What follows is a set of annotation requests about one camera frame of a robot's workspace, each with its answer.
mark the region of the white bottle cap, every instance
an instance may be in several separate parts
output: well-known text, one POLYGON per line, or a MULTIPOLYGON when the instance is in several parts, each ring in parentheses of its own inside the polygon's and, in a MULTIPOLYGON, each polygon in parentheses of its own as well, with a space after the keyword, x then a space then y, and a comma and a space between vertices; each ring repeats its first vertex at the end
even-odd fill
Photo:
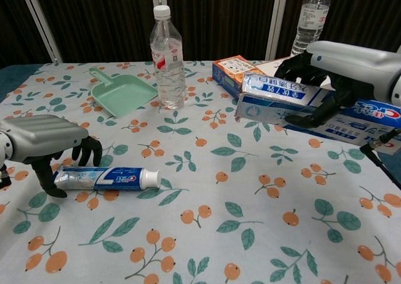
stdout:
POLYGON ((170 8, 167 5, 158 5, 153 8, 155 19, 163 20, 170 18, 170 8))
POLYGON ((159 170, 149 171, 143 168, 142 175, 140 177, 140 188, 144 190, 148 187, 160 188, 159 170))

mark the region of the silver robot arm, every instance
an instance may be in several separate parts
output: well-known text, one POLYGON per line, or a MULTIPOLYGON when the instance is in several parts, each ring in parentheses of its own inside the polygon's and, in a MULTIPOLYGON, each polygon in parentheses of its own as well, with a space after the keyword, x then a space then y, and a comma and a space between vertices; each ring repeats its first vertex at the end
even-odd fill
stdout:
POLYGON ((0 121, 0 166, 1 186, 11 184, 5 160, 31 164, 46 193, 55 197, 66 197, 53 181, 50 162, 59 159, 64 150, 73 148, 72 158, 82 156, 80 166, 86 165, 93 151, 93 164, 99 166, 102 145, 91 138, 88 131, 63 118, 52 115, 11 118, 0 121))
POLYGON ((330 77, 334 95, 306 117, 286 121, 310 129, 323 125, 359 98, 401 106, 401 55, 359 46, 316 41, 306 51, 282 62, 275 77, 320 86, 330 77))

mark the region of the table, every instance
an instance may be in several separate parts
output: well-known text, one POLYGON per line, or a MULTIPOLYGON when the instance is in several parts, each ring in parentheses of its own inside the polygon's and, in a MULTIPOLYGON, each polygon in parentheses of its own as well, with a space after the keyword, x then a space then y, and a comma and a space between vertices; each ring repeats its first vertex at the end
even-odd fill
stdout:
POLYGON ((115 119, 90 96, 93 66, 155 83, 150 62, 43 65, 1 117, 67 118, 102 142, 103 166, 160 170, 162 187, 55 199, 8 162, 1 283, 400 283, 400 193, 356 147, 236 122, 210 61, 185 62, 183 109, 156 98, 115 119))

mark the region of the toothpaste box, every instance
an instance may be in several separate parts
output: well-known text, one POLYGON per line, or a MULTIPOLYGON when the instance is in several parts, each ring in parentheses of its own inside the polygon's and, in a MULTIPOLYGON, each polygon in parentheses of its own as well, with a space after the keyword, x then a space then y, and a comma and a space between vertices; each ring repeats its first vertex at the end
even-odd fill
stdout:
MULTIPOLYGON (((241 86, 236 117, 277 124, 286 129, 358 146, 394 128, 401 128, 400 109, 373 100, 359 100, 354 106, 344 108, 326 124, 315 129, 301 129, 285 121, 287 115, 311 114, 332 93, 320 87, 247 73, 241 86)), ((394 154, 400 148, 401 137, 396 137, 377 151, 394 154)))
POLYGON ((212 66, 213 79, 235 99, 238 99, 239 87, 247 71, 263 74, 241 55, 216 60, 212 66))

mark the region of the toothpaste tube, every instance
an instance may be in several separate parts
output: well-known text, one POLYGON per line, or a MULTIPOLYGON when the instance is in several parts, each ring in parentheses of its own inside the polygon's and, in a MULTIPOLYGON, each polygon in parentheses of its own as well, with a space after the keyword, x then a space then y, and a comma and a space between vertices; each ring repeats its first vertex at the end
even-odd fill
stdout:
POLYGON ((55 184, 64 190, 144 190, 160 187, 159 171, 130 167, 60 167, 55 184))

